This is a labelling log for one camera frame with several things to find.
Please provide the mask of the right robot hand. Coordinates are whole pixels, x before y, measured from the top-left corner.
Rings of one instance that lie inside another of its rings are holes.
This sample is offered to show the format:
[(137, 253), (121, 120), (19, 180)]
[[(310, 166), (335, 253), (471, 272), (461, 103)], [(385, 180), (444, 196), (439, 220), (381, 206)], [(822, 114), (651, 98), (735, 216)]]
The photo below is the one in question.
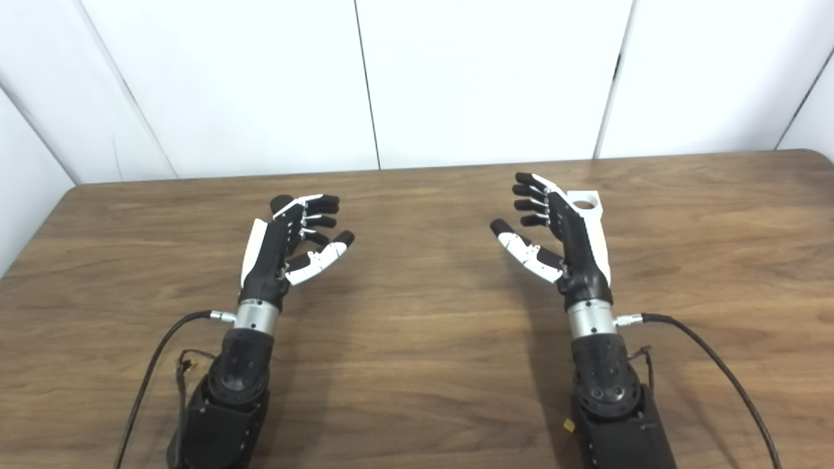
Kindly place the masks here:
[(491, 228), (498, 243), (539, 278), (556, 285), (566, 308), (592, 301), (613, 303), (607, 238), (601, 222), (603, 206), (597, 191), (564, 191), (534, 173), (518, 172), (513, 207), (525, 211), (525, 227), (543, 226), (560, 241), (555, 253), (516, 233), (502, 219)]

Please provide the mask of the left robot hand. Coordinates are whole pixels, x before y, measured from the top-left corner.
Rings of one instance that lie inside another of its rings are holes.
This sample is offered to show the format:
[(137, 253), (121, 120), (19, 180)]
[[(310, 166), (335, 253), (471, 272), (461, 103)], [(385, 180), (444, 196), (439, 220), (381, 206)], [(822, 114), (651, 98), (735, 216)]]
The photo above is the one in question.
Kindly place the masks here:
[(334, 228), (340, 199), (334, 195), (278, 195), (270, 220), (256, 219), (242, 260), (238, 302), (253, 301), (283, 309), (292, 286), (318, 276), (354, 242), (350, 231), (328, 238), (319, 227)]

